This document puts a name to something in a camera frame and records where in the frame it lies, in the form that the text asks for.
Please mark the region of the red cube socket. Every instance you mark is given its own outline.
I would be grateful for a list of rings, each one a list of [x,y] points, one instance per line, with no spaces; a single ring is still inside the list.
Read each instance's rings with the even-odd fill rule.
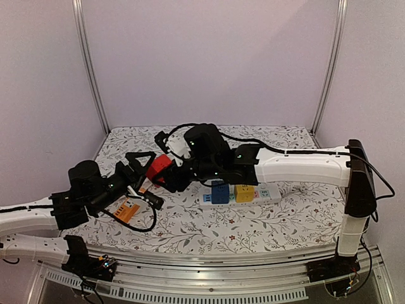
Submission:
[[[167,155],[160,155],[149,166],[146,177],[153,183],[153,177],[171,165],[171,159]]]

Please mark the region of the blue cube socket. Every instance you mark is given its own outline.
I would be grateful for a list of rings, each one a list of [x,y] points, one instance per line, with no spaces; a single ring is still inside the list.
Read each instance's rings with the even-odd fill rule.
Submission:
[[[229,185],[221,180],[211,182],[211,202],[214,205],[229,204],[230,190]]]

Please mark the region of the yellow cube socket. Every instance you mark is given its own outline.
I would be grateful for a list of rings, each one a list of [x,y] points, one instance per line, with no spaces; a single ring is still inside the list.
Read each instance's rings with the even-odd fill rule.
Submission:
[[[254,186],[235,185],[234,196],[236,203],[249,203],[254,199]]]

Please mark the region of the white multi-socket power strip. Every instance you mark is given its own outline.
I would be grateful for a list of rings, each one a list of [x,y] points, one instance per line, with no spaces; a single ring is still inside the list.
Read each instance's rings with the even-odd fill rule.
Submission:
[[[234,207],[240,208],[243,206],[258,206],[258,205],[274,205],[275,203],[279,203],[282,199],[280,191],[275,184],[260,184],[258,186],[254,186],[254,199],[249,203],[236,203],[235,196],[234,196],[234,186],[229,185],[230,190],[230,200],[229,204],[226,205],[214,205],[211,202],[211,188],[203,187],[199,191],[199,196],[197,202],[201,208],[226,208],[226,207]]]

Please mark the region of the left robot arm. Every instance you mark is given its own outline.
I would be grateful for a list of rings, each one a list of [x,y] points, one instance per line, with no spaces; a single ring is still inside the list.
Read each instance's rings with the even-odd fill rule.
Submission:
[[[108,207],[122,196],[138,198],[137,190],[146,179],[154,152],[131,152],[125,155],[128,163],[118,162],[109,177],[103,176],[94,160],[84,160],[69,169],[70,189],[53,193],[30,203],[1,207],[1,258],[29,258],[66,265],[68,262],[81,275],[94,270],[86,243],[81,237],[28,236],[28,231],[63,231],[88,222],[89,217],[104,214],[120,225],[137,232],[136,228],[118,218]]]

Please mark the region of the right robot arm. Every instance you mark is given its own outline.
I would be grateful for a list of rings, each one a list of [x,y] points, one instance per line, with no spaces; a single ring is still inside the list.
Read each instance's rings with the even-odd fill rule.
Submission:
[[[231,148],[231,136],[212,123],[187,123],[183,137],[159,132],[155,143],[174,160],[156,174],[153,182],[171,192],[183,191],[191,182],[223,181],[229,185],[257,186],[271,182],[315,182],[343,187],[346,202],[337,254],[327,270],[341,276],[358,252],[366,220],[377,209],[372,166],[363,145],[351,139],[348,145],[328,149],[274,148],[258,139],[240,139]]]

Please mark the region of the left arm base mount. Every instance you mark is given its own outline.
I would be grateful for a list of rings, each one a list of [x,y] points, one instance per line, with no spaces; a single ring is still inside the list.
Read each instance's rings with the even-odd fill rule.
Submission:
[[[117,261],[108,255],[92,257],[89,255],[84,240],[78,236],[65,236],[68,260],[61,264],[61,269],[78,277],[89,277],[112,282],[115,276]]]

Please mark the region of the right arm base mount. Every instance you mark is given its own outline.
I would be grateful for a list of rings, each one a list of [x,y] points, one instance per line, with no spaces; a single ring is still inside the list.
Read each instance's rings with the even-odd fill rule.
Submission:
[[[306,275],[310,282],[323,282],[334,298],[347,296],[359,279],[360,265],[357,255],[339,256],[337,248],[332,257],[308,262]]]

